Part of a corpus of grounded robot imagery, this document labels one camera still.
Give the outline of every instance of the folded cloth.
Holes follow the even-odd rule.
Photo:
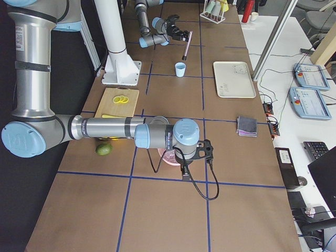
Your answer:
[[[244,137],[257,137],[257,120],[248,117],[237,118],[237,131],[238,135]]]

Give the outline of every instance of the paper cup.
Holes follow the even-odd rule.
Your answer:
[[[251,13],[251,21],[255,21],[258,18],[259,14],[257,12],[252,12]]]
[[[183,63],[183,62],[176,63],[175,64],[176,76],[178,76],[178,77],[184,76],[185,68],[186,68],[185,63]]]

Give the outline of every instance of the keyboard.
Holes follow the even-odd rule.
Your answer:
[[[303,142],[303,144],[312,161],[318,159],[328,151],[324,142]]]

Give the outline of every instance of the cutting board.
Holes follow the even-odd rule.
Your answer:
[[[127,96],[127,103],[113,103],[115,96]],[[133,117],[139,91],[127,88],[105,88],[104,94],[100,100],[95,117],[102,117],[107,114],[113,117]]]

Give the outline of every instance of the computer monitor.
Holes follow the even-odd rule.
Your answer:
[[[336,146],[308,165],[324,201],[336,211]]]

